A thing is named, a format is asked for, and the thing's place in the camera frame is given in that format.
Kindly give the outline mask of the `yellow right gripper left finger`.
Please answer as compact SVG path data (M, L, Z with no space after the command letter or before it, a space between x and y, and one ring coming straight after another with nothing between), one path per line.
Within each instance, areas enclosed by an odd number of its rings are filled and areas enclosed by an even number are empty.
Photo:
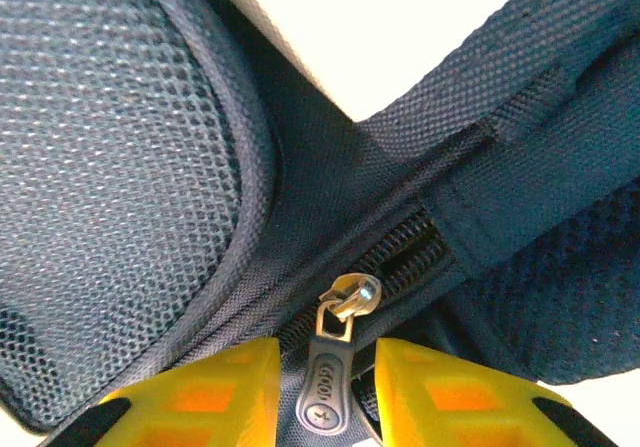
M279 342L259 338L110 393L50 443L273 446L279 396Z

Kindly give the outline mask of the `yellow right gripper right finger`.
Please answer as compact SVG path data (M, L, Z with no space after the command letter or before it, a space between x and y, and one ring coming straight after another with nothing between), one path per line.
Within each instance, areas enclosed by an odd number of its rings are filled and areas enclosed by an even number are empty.
M377 340L374 380L385 446L613 443L546 388L405 340Z

